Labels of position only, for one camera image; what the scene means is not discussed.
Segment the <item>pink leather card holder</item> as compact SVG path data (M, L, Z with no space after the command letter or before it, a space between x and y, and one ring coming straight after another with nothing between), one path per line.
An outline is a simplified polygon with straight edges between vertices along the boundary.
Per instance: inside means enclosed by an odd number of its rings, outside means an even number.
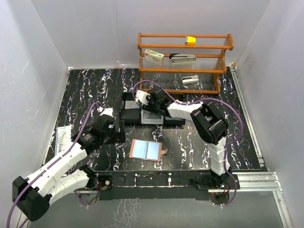
M132 159L159 162L168 150L162 150L161 142L133 139L129 157Z

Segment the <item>silver VIP card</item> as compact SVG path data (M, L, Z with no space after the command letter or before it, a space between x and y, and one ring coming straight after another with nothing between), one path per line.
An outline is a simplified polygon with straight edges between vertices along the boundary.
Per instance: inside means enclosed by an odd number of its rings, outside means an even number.
M124 103L124 108L125 109L139 109L140 108L140 103L136 102L136 101L127 100Z

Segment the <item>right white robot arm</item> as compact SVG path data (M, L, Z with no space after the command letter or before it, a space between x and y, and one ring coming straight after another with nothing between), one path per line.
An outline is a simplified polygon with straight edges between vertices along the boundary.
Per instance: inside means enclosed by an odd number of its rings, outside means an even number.
M199 184L219 188L228 182L230 164L224 148L228 123L216 107L205 103L179 101L161 88L153 88L147 92L138 90L135 100L146 111L161 114L163 117L192 121L199 136L207 144L211 161L210 177Z

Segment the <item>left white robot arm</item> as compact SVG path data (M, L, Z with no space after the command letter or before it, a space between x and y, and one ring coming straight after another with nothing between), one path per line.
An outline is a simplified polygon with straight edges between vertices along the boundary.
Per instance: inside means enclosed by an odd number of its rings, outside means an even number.
M67 151L60 152L28 177L18 176L13 181L13 207L17 207L29 221L40 219L55 201L94 183L97 176L85 165L68 174L74 165L103 144L124 142L124 122L101 114L95 123L83 127L72 138Z

